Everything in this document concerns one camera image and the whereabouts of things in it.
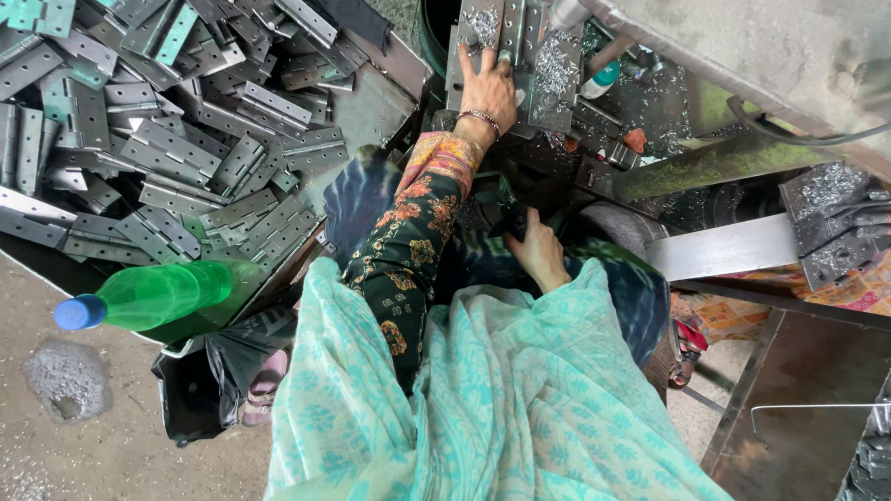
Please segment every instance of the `bangle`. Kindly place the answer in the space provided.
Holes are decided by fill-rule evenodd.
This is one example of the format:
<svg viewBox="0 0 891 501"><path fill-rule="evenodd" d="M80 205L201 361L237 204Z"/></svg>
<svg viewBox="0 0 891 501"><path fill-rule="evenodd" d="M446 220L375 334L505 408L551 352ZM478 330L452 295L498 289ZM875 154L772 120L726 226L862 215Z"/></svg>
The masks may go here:
<svg viewBox="0 0 891 501"><path fill-rule="evenodd" d="M478 119L483 119L487 124L489 124L489 126L492 128L492 130L495 131L495 141L497 141L498 138L501 137L501 129L498 127L498 124L496 124L495 121L492 120L492 117L486 115L482 111L465 110L458 114L458 120L463 119L464 117L466 117L468 115L477 117Z"/></svg>

